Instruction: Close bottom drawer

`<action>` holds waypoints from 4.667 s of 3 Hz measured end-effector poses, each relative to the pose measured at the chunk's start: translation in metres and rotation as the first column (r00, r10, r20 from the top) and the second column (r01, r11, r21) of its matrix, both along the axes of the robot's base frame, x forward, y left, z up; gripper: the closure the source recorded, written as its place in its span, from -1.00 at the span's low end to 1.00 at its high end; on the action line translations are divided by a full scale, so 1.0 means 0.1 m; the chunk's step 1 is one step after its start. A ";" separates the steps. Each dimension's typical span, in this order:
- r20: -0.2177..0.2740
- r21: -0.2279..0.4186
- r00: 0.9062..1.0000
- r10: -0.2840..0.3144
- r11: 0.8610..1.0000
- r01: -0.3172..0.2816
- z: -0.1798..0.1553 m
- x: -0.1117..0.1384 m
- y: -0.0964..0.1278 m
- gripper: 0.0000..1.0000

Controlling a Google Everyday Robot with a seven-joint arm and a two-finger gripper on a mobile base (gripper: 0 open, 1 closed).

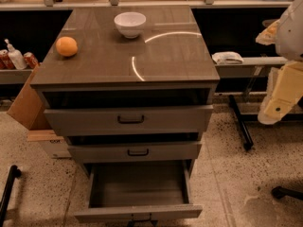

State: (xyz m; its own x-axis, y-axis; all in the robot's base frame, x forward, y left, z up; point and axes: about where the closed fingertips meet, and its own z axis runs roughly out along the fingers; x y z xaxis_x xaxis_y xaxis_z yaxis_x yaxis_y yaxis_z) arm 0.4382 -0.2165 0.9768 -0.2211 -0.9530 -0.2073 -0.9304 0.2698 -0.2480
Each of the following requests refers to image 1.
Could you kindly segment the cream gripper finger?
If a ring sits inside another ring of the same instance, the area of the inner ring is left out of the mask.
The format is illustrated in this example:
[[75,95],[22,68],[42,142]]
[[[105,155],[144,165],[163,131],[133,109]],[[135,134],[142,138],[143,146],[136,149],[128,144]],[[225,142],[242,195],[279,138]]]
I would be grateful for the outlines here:
[[258,44],[270,45],[276,43],[276,31],[279,21],[275,20],[268,25],[256,38]]

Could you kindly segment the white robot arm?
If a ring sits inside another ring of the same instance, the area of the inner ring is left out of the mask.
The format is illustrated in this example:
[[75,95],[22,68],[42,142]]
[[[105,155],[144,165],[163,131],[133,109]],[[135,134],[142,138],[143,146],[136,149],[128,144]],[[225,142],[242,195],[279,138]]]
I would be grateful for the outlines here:
[[287,59],[280,69],[272,68],[258,121],[273,125],[303,97],[303,0],[294,0],[256,38],[259,44],[274,44],[276,53]]

